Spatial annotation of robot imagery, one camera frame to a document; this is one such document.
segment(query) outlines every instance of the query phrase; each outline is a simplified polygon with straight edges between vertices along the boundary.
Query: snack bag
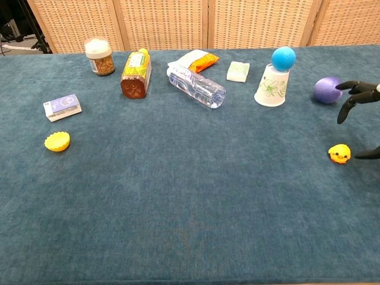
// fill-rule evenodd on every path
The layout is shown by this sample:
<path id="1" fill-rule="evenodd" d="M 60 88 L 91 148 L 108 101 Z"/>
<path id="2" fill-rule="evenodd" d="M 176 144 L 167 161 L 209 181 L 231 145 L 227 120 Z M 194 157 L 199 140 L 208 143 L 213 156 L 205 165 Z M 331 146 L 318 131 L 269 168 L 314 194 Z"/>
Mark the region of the snack bag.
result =
<path id="1" fill-rule="evenodd" d="M 177 61 L 169 62 L 168 66 L 180 65 L 193 72 L 199 73 L 219 60 L 219 57 L 203 50 L 195 49 Z"/>

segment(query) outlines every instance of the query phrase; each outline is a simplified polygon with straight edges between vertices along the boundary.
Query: plastic bottle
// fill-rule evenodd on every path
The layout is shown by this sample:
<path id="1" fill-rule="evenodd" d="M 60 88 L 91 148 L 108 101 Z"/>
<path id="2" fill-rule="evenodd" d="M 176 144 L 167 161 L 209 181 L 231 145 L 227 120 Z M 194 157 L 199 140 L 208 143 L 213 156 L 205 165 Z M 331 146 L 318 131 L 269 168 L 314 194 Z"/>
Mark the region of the plastic bottle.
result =
<path id="1" fill-rule="evenodd" d="M 150 55 L 146 49 L 132 52 L 121 75 L 121 90 L 130 99 L 145 98 L 151 74 Z"/>
<path id="2" fill-rule="evenodd" d="M 170 66 L 166 71 L 170 83 L 209 108 L 218 108 L 226 96 L 223 86 L 185 67 Z"/>

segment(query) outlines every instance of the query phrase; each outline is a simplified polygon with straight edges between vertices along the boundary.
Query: clear plastic bottle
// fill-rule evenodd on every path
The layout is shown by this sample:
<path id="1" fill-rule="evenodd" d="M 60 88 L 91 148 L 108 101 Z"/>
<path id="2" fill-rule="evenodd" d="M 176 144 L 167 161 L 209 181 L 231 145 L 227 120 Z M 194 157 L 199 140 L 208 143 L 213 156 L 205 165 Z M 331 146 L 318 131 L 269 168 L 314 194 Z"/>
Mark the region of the clear plastic bottle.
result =
<path id="1" fill-rule="evenodd" d="M 170 83 L 209 108 L 218 108 L 226 96 L 226 89 L 185 67 L 170 66 L 166 71 Z"/>

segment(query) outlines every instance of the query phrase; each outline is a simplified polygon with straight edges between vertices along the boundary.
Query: yellow bottle cap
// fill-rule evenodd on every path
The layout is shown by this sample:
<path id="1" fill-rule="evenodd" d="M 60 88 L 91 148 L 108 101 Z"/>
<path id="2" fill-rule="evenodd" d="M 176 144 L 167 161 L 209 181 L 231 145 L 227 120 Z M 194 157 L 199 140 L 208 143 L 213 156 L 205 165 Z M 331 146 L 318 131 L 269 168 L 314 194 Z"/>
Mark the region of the yellow bottle cap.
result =
<path id="1" fill-rule="evenodd" d="M 148 54 L 148 50 L 147 49 L 139 49 L 138 52 L 141 52 L 141 53 L 143 53 L 145 55 Z"/>
<path id="2" fill-rule="evenodd" d="M 67 132 L 55 132 L 45 139 L 45 147 L 51 151 L 63 151 L 70 144 L 70 135 Z"/>

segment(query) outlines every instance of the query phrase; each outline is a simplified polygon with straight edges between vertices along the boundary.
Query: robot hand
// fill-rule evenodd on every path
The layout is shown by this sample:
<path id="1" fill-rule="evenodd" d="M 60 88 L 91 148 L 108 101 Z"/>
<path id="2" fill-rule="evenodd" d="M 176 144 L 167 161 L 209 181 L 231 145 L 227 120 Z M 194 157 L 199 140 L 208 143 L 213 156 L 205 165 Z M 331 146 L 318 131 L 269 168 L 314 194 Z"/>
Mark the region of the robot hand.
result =
<path id="1" fill-rule="evenodd" d="M 363 81 L 346 81 L 336 86 L 336 89 L 349 91 L 350 96 L 344 102 L 338 115 L 338 124 L 342 124 L 349 114 L 349 111 L 355 107 L 356 103 L 364 104 L 380 101 L 380 84 L 371 84 Z M 380 159 L 380 147 L 375 150 L 363 151 L 358 153 L 357 159 Z"/>

